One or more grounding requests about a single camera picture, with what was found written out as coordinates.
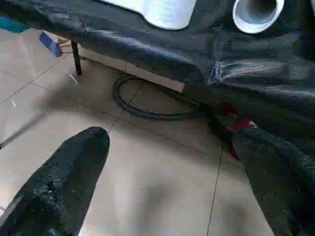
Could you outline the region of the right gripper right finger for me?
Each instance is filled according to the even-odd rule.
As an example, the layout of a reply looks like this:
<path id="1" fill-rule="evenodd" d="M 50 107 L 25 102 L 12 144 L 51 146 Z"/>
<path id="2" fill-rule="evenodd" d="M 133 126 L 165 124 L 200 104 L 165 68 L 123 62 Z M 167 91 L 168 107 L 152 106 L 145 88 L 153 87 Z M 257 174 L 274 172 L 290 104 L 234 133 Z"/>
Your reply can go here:
<path id="1" fill-rule="evenodd" d="M 276 236 L 315 234 L 315 161 L 260 128 L 240 129 L 233 146 Z"/>

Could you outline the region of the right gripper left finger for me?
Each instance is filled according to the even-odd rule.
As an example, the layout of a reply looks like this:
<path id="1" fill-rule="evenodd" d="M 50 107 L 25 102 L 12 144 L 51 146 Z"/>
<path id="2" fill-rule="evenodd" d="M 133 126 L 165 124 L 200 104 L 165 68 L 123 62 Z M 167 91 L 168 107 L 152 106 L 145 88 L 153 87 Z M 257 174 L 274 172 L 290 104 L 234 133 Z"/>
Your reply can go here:
<path id="1" fill-rule="evenodd" d="M 110 138 L 92 126 L 65 140 L 15 194 L 2 236 L 77 236 L 106 163 Z"/>

